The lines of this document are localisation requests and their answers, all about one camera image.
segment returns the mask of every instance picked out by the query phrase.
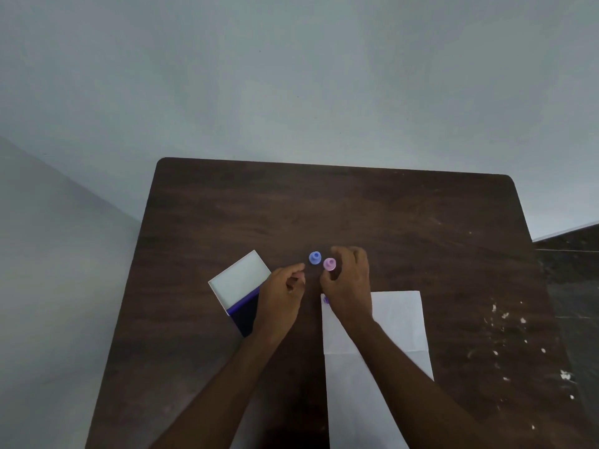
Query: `white wall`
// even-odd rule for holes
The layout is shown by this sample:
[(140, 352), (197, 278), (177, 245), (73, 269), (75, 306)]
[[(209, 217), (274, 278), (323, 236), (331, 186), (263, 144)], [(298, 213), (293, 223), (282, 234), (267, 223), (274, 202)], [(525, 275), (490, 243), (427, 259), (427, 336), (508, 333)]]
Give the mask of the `white wall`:
[(162, 156), (506, 173), (599, 220), (599, 0), (2, 0), (0, 133), (141, 219)]
[(0, 138), (0, 445), (81, 448), (139, 222)]

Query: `table top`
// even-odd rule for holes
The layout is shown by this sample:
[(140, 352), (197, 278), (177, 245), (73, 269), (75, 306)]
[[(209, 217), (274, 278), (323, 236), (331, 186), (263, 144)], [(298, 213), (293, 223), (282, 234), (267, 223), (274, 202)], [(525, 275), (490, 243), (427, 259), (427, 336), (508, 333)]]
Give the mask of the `table top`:
[(420, 291), (435, 381), (477, 421), (514, 447), (592, 447), (508, 176), (185, 158), (156, 166), (86, 447), (149, 446), (235, 352), (208, 280), (252, 249), (305, 262), (307, 288), (236, 438), (327, 447), (307, 258), (332, 245), (367, 250), (372, 291)]

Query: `floor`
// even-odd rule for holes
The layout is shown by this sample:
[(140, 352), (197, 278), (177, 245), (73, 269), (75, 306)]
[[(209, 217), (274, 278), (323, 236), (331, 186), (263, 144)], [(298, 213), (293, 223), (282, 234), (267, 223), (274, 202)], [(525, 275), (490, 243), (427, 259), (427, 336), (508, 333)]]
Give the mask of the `floor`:
[(535, 248), (599, 441), (599, 224), (535, 242)]

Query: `person's right arm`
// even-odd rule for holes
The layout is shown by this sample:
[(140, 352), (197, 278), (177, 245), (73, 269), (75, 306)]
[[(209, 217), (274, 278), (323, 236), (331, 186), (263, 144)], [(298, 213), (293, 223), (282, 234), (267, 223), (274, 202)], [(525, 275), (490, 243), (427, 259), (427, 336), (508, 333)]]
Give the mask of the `person's right arm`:
[(412, 362), (373, 320), (366, 252), (333, 247), (341, 274), (320, 278), (333, 312), (358, 347), (410, 449), (506, 448)]

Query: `person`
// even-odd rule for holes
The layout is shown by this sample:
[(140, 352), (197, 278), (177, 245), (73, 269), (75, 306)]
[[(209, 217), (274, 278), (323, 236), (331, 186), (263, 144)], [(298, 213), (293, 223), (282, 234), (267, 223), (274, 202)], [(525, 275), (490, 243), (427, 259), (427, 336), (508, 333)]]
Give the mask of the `person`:
[[(369, 266), (359, 247), (333, 247), (341, 258), (336, 280), (320, 277), (331, 309), (370, 369), (410, 449), (505, 448), (418, 368), (373, 319)], [(260, 373), (298, 315), (305, 288), (304, 265), (273, 271), (260, 288), (253, 332), (202, 392), (152, 445), (166, 448), (228, 448)]]

